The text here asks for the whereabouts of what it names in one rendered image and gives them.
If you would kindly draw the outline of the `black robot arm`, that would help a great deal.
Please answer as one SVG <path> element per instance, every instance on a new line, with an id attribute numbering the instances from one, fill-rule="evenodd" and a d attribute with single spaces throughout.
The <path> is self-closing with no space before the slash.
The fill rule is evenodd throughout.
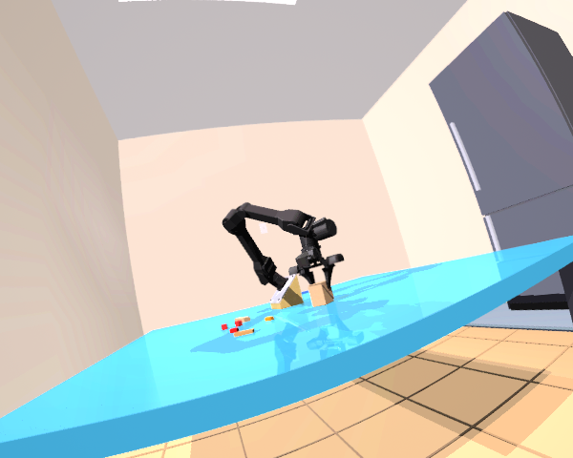
<path id="1" fill-rule="evenodd" d="M 255 219 L 262 222 L 278 225 L 283 231 L 299 235 L 302 246 L 318 242 L 319 240 L 328 239 L 337 235 L 337 225 L 332 219 L 323 217 L 316 220 L 316 217 L 308 215 L 300 210 L 287 209 L 284 211 L 274 210 L 258 205 L 244 202 L 236 209 L 233 208 L 223 219 L 222 225 L 226 231 L 234 235 L 245 252 L 253 262 L 253 270 L 258 277 L 260 284 L 268 283 L 275 286 L 281 291 L 288 278 L 284 278 L 276 271 L 277 266 L 271 257 L 262 254 L 253 238 L 249 235 L 245 226 L 245 218 Z M 306 220 L 308 221 L 304 226 Z M 315 221 L 316 220 L 316 221 Z M 299 268 L 310 266 L 315 260 L 319 260 L 318 252 L 313 246 L 310 250 L 301 249 L 300 254 L 295 260 Z M 303 250 L 303 251 L 302 251 Z"/>

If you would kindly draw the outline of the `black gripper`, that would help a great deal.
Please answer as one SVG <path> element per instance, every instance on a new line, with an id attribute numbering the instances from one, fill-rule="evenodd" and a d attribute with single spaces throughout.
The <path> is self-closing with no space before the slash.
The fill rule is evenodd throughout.
<path id="1" fill-rule="evenodd" d="M 322 253 L 321 253 L 321 249 L 320 249 L 322 247 L 321 247 L 321 245 L 319 245 L 319 242 L 314 242 L 311 244 L 304 245 L 304 246 L 302 246 L 302 248 L 303 249 L 305 248 L 305 251 L 307 251 L 307 250 L 310 250 L 309 249 L 310 246 L 313 246 L 315 248 L 315 250 L 318 252 L 320 259 L 315 260 L 313 262 L 314 265 L 303 266 L 302 268 L 299 268 L 298 265 L 293 266 L 293 267 L 289 267 L 288 273 L 290 276 L 299 274 L 298 276 L 299 277 L 302 276 L 303 278 L 305 278 L 309 282 L 309 284 L 314 284 L 314 283 L 316 283 L 315 277 L 314 277 L 313 271 L 310 272 L 309 269 L 320 267 L 320 266 L 324 265 L 325 268 L 322 268 L 322 270 L 325 273 L 325 281 L 326 281 L 327 288 L 329 289 L 330 288 L 332 269 L 333 269 L 333 267 L 335 267 L 334 264 L 344 261 L 344 257 L 341 254 L 335 254 L 335 255 L 327 257 L 327 259 L 325 260 L 325 257 L 322 257 Z M 317 263 L 317 262 L 320 262 L 320 263 Z"/>

